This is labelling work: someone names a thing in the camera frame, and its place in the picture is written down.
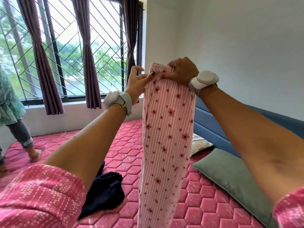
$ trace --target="forearm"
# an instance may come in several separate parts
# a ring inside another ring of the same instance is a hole
[[[304,184],[304,140],[214,85],[200,98],[272,201]]]
[[[60,146],[45,164],[78,176],[88,191],[126,116],[126,111],[120,105],[113,104]]]

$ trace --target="white wall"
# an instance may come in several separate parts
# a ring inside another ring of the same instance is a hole
[[[188,0],[178,55],[239,101],[304,121],[304,0]]]
[[[143,66],[149,71],[153,62],[168,63],[177,53],[177,4],[173,0],[140,0],[144,2]],[[132,115],[126,121],[142,118],[142,102],[133,106]],[[84,102],[64,104],[65,113],[47,116],[44,107],[27,108],[23,117],[31,134],[41,135],[82,129],[103,109],[87,109]],[[5,151],[15,139],[6,126],[0,127],[0,145]]]

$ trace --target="green top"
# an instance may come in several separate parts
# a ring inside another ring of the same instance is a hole
[[[0,126],[16,123],[25,113],[8,76],[0,70]]]

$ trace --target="blue headboard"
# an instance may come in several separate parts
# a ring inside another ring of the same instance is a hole
[[[284,128],[292,131],[293,133],[304,139],[303,121],[276,114],[267,110],[262,110],[256,107],[250,107],[256,111],[259,111],[266,118],[272,120],[280,126],[283,126]],[[227,140],[227,137],[222,128],[219,126],[219,124],[217,123],[213,115],[210,113],[208,108],[205,106],[203,101],[199,98],[196,98],[194,133],[213,143],[215,147],[225,150],[239,157],[231,143]]]

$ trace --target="person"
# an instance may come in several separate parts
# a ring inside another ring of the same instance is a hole
[[[25,107],[16,96],[8,76],[0,68],[0,126],[6,125],[28,153],[30,161],[36,162],[41,158],[41,150],[34,148],[31,134],[21,118],[25,113]],[[3,177],[6,173],[5,157],[1,154],[0,147],[0,177]]]
[[[187,57],[169,63],[174,73],[162,78],[188,86],[198,70]],[[126,92],[138,101],[153,74],[131,70]],[[219,122],[267,197],[275,204],[280,227],[304,223],[304,140],[233,99],[217,86],[199,97]],[[1,227],[72,227],[97,171],[127,112],[112,104],[75,137],[60,146],[44,164],[34,165],[0,194]]]

